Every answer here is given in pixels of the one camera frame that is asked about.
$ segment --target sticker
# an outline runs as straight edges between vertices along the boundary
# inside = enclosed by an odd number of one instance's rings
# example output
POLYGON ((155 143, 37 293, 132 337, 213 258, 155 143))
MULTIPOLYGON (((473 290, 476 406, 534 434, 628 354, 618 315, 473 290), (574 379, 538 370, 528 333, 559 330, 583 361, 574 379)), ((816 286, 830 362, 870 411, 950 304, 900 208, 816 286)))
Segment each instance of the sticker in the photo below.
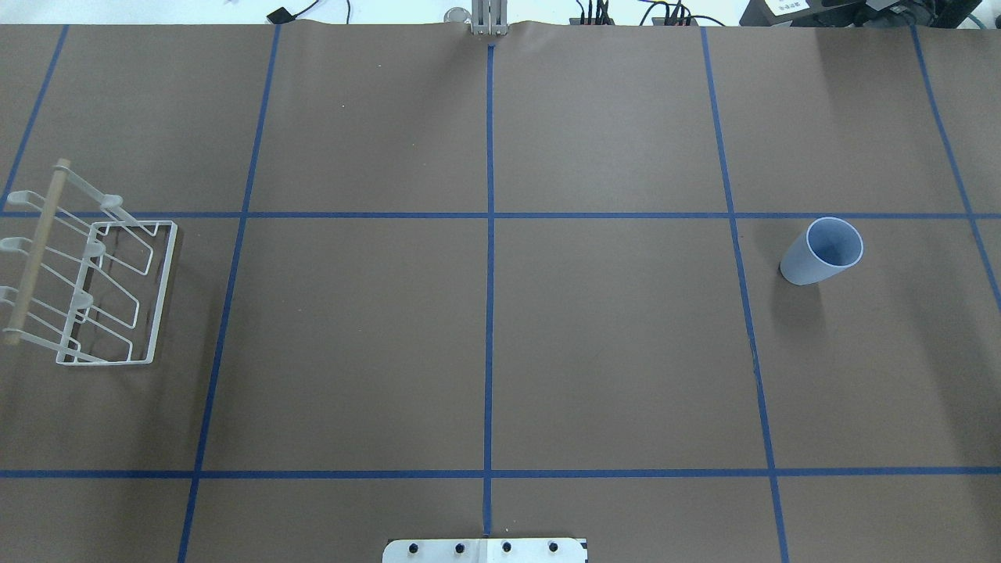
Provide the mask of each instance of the sticker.
POLYGON ((765 0, 765 3, 768 4, 768 8, 772 10, 772 13, 777 16, 801 12, 810 7, 810 4, 807 4, 807 0, 765 0))

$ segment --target white floor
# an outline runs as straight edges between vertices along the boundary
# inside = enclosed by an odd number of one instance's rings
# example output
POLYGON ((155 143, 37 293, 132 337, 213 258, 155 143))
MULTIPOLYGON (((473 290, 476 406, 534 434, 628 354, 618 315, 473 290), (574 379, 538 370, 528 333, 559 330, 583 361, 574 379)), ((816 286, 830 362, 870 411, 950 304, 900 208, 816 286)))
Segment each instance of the white floor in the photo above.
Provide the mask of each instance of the white floor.
MULTIPOLYGON (((0 3, 0 23, 83 24, 193 24, 266 23, 264 16, 284 5, 297 12, 311 0, 7 0, 0 3)), ((352 0, 350 23, 434 23, 453 6, 468 8, 467 0, 352 0)), ((697 14, 713 16, 727 25, 738 25, 747 0, 686 0, 697 14)), ((620 25, 636 25, 648 4, 614 0, 610 12, 620 25)), ((567 23, 580 13, 574 0, 509 0, 509 21, 567 23)), ((985 0, 974 11, 984 24, 994 27, 1001 14, 1001 0, 985 0)), ((319 0, 304 19, 343 23, 346 0, 319 0)), ((976 27, 967 20, 962 27, 976 27)))

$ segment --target cup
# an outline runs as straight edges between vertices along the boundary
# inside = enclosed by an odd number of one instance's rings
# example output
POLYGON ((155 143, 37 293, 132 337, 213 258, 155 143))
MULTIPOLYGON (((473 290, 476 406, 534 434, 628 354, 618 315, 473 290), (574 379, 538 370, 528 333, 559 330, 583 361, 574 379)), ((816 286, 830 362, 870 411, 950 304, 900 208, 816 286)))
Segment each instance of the cup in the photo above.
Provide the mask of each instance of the cup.
POLYGON ((862 250, 862 235, 851 223, 820 217, 789 246, 779 269, 791 284, 816 284, 859 263, 862 250))

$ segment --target black square object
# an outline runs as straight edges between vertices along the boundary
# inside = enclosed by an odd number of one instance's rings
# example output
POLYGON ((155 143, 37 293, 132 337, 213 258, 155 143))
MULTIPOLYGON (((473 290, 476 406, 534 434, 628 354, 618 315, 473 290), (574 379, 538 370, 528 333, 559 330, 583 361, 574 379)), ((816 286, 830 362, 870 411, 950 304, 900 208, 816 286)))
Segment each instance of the black square object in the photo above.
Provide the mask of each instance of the black square object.
POLYGON ((267 21, 277 25, 281 23, 288 23, 295 19, 295 16, 288 13, 284 7, 278 8, 277 10, 267 14, 267 21))

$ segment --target blue grid line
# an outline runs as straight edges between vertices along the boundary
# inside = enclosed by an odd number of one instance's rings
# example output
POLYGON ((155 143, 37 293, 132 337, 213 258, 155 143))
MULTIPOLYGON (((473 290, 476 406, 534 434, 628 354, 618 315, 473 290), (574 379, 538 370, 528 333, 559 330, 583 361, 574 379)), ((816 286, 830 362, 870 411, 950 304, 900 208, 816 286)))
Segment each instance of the blue grid line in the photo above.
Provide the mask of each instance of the blue grid line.
POLYGON ((492 528, 493 492, 493 49, 486 46, 486 327, 483 353, 483 536, 492 528))
MULTIPOLYGON (((106 218, 101 211, 72 211, 81 218, 106 218)), ((143 219, 157 218, 240 218, 252 219, 488 219, 484 211, 130 211, 143 219)), ((838 211, 496 211, 494 219, 812 219, 824 216, 845 219, 968 219, 969 213, 898 213, 898 212, 838 212, 838 211)), ((32 218, 38 211, 0 211, 0 217, 32 218)), ((977 219, 999 219, 1001 213, 972 213, 977 219)))
POLYGON ((970 219, 970 229, 973 231, 973 238, 977 242, 977 250, 980 251, 980 259, 984 263, 984 271, 987 273, 987 280, 991 285, 994 293, 994 303, 1001 311, 1001 291, 998 290, 997 279, 994 277, 994 268, 991 267, 991 260, 987 256, 987 248, 984 240, 980 236, 980 228, 977 226, 977 219, 973 214, 973 205, 970 204, 970 197, 966 193, 966 185, 963 183, 963 176, 959 173, 959 164, 956 162, 956 155, 952 151, 952 143, 949 142, 949 135, 945 132, 945 123, 942 122, 942 115, 938 110, 938 102, 935 101, 935 92, 932 90, 932 81, 928 77, 928 67, 925 65, 925 54, 921 49, 921 40, 918 38, 918 29, 911 26, 911 39, 914 40, 914 52, 918 56, 918 66, 921 67, 921 78, 925 82, 925 91, 928 93, 928 105, 931 106, 932 115, 935 117, 935 125, 938 127, 939 136, 942 137, 942 145, 945 147, 946 156, 949 157, 949 166, 952 168, 952 176, 956 179, 956 187, 959 189, 959 196, 963 200, 963 207, 966 209, 966 216, 970 219))
POLYGON ((772 508, 775 512, 775 528, 779 539, 779 553, 783 563, 789 563, 789 546, 786 542, 786 524, 782 514, 782 498, 779 494, 779 479, 775 471, 775 454, 772 450, 772 432, 768 423, 768 406, 765 402, 765 385, 761 378, 761 362, 758 358, 758 343, 754 334, 754 320, 751 317, 751 300, 748 297, 747 277, 744 272, 744 257, 741 253, 740 234, 737 230, 737 215, 734 210, 734 195, 730 186, 730 170, 727 166, 727 150, 723 142, 723 126, 720 122, 720 107, 716 97, 716 82, 713 78, 713 63, 709 53, 709 36, 706 28, 700 28, 702 34, 702 54, 706 61, 706 81, 709 86, 709 100, 713 108, 713 127, 716 130, 716 148, 720 157, 720 172, 723 176, 723 191, 727 198, 727 211, 730 213, 730 236, 734 244, 734 257, 737 261, 737 279, 741 288, 741 303, 744 308, 744 325, 751 346, 751 361, 754 366, 755 383, 758 388, 758 415, 761 419, 761 434, 765 445, 765 459, 768 469, 772 472, 769 482, 772 488, 772 508))
POLYGON ((62 31, 59 32, 59 40, 56 41, 56 48, 52 51, 52 59, 49 61, 49 68, 45 71, 45 79, 42 80, 42 86, 38 89, 38 95, 35 97, 35 105, 31 108, 31 114, 28 116, 28 123, 24 126, 24 134, 21 135, 21 144, 17 145, 17 153, 14 154, 14 161, 10 165, 10 173, 7 174, 7 183, 3 186, 3 195, 0 195, 0 209, 3 209, 4 205, 7 204, 7 196, 10 195, 11 187, 14 186, 14 178, 17 176, 17 169, 21 165, 21 157, 24 156, 24 149, 28 146, 28 139, 31 138, 31 129, 35 127, 35 119, 38 117, 38 111, 42 108, 42 100, 45 99, 45 92, 49 89, 49 82, 52 80, 52 74, 56 71, 56 63, 59 61, 59 54, 62 53, 63 44, 66 43, 66 34, 69 33, 69 25, 64 25, 62 31))
MULTIPOLYGON (((417 470, 203 470, 200 480, 406 480, 481 479, 479 469, 417 470)), ((793 477, 881 477, 1001 475, 1001 466, 793 467, 697 469, 491 469, 491 479, 719 479, 793 477)), ((6 469, 0 479, 191 479, 194 471, 6 469)))
POLYGON ((191 477, 191 487, 188 491, 188 503, 184 512, 184 527, 181 531, 180 547, 177 550, 178 563, 184 563, 187 558, 188 541, 191 538, 191 523, 194 520, 194 507, 198 500, 199 474, 205 460, 205 445, 208 442, 208 427, 212 420, 212 405, 215 401, 215 389, 219 380, 219 367, 222 364, 222 350, 226 342, 226 329, 229 325, 229 313, 233 303, 233 292, 236 287, 236 272, 240 263, 240 250, 243 247, 243 235, 246 232, 247 211, 250 209, 250 197, 253 193, 253 180, 257 168, 257 156, 260 152, 260 141, 264 134, 264 118, 267 115, 267 100, 271 91, 271 77, 274 74, 274 60, 278 54, 278 39, 281 37, 281 27, 274 26, 274 36, 271 39, 271 54, 267 62, 267 74, 264 78, 264 92, 261 94, 260 111, 257 115, 257 131, 254 134, 253 149, 250 164, 247 169, 247 182, 243 191, 243 207, 239 225, 236 228, 236 241, 233 244, 233 257, 229 266, 229 280, 226 284, 226 297, 222 304, 222 315, 219 321, 219 337, 215 344, 215 356, 212 360, 212 372, 208 380, 208 392, 205 394, 205 410, 202 413, 201 431, 198 435, 198 450, 195 454, 194 475, 191 477))

